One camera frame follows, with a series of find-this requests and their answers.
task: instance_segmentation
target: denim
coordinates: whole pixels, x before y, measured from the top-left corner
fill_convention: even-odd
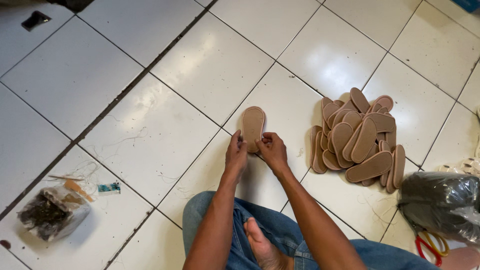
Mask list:
[[[188,254],[197,228],[207,212],[215,191],[204,191],[194,196],[183,210],[183,243]],[[320,269],[298,224],[286,215],[235,198],[233,205],[232,246],[226,269],[261,270],[243,230],[243,224],[254,217],[258,226],[280,251],[294,258],[295,270]],[[371,270],[438,270],[435,265],[406,250],[364,239],[350,241],[361,259]]]

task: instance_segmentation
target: white tile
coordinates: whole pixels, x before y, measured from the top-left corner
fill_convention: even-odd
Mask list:
[[[222,125],[273,62],[207,13],[151,72]]]
[[[423,240],[427,239],[420,233],[420,236]],[[431,237],[436,246],[440,246],[434,237]],[[446,239],[450,249],[466,247],[467,245],[462,242]],[[381,241],[383,244],[392,245],[411,253],[418,255],[417,247],[415,246],[415,234],[412,227],[408,224],[407,220],[403,217],[400,211],[397,211],[395,216],[392,219],[392,223],[388,227],[388,230],[385,232],[385,235]],[[435,256],[427,248],[422,245],[422,251],[425,257],[430,262],[435,262]]]
[[[74,17],[1,81],[75,139],[141,70]]]
[[[80,144],[157,205],[218,129],[147,74]]]
[[[12,244],[11,251],[32,269],[103,269],[146,217],[146,212],[153,208],[124,184],[120,186],[119,195],[98,196],[97,184],[113,183],[118,179],[78,146],[48,173],[51,174],[85,179],[78,184],[95,199],[85,220],[72,234],[54,242],[45,242],[29,233],[16,213],[40,188],[63,184],[44,180],[2,219],[0,239],[8,240]]]
[[[407,157],[422,164],[455,100],[387,54],[363,93],[368,101],[381,95],[394,100],[396,141]]]
[[[324,5],[389,49],[421,0],[327,0]]]
[[[28,268],[5,248],[0,248],[0,261],[6,270],[28,270]]]
[[[347,224],[345,224],[345,222],[341,221],[339,218],[337,218],[330,211],[325,209],[325,207],[323,207],[321,205],[320,205],[320,207],[335,222],[335,224],[342,230],[343,234],[348,239],[363,239],[363,237],[360,234],[358,234],[356,231],[354,231],[352,228],[350,228]],[[288,202],[287,205],[285,206],[285,208],[282,210],[282,214],[285,214],[286,216],[288,216],[289,218],[291,218],[295,222],[297,222],[297,219],[295,218],[295,214],[293,213],[292,205],[290,204],[290,202]]]
[[[225,169],[225,152],[231,136],[223,129],[208,144],[179,182],[159,206],[176,224],[182,226],[183,208],[197,193],[217,190]],[[267,164],[258,156],[249,154],[247,169],[237,186],[235,197],[280,211],[287,195]]]
[[[422,168],[436,171],[446,163],[460,163],[474,156],[479,141],[478,117],[456,103],[435,140]]]
[[[327,8],[320,7],[279,62],[334,100],[352,87],[362,89],[385,53]]]
[[[276,59],[319,6],[315,0],[219,0],[210,11]]]
[[[405,173],[418,167],[405,161]],[[312,197],[368,240],[380,241],[395,214],[397,194],[390,194],[379,182],[364,187],[345,179],[345,171],[317,174],[310,170],[302,185]]]
[[[480,56],[480,38],[424,1],[390,52],[456,99]]]
[[[22,27],[22,22],[28,19],[34,11],[40,11],[50,17],[51,20],[28,32]],[[72,16],[73,13],[65,7],[50,3],[0,8],[0,36],[2,37],[0,38],[0,48],[2,48],[0,76],[35,49]]]
[[[70,141],[2,84],[0,126],[0,211],[3,211]]]
[[[146,67],[202,10],[193,0],[96,0],[79,16]]]
[[[185,261],[181,229],[154,210],[109,270],[180,270]]]
[[[477,64],[467,84],[463,88],[458,102],[476,113],[480,105],[480,65]]]
[[[451,0],[428,0],[428,2],[480,37],[480,12],[478,10],[468,13]]]
[[[250,106],[265,111],[264,132],[276,132],[287,146],[288,164],[300,181],[310,167],[310,129],[322,125],[322,96],[279,64],[275,64],[225,124],[241,129],[241,114]]]

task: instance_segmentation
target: pile of sandal soles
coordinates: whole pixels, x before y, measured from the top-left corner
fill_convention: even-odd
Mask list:
[[[389,96],[372,105],[358,88],[350,90],[347,102],[322,99],[322,127],[310,130],[310,165],[317,173],[347,169],[352,183],[370,186],[380,181],[392,193],[403,181],[405,150],[396,144],[395,118]]]

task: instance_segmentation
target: black plastic bag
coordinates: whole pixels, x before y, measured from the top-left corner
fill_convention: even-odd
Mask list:
[[[415,230],[480,245],[480,179],[454,172],[415,172],[401,186],[398,207]]]

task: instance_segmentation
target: bare foot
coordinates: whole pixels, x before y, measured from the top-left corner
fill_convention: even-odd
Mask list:
[[[265,237],[255,218],[248,218],[243,228],[262,270],[293,270],[293,258],[283,254]]]

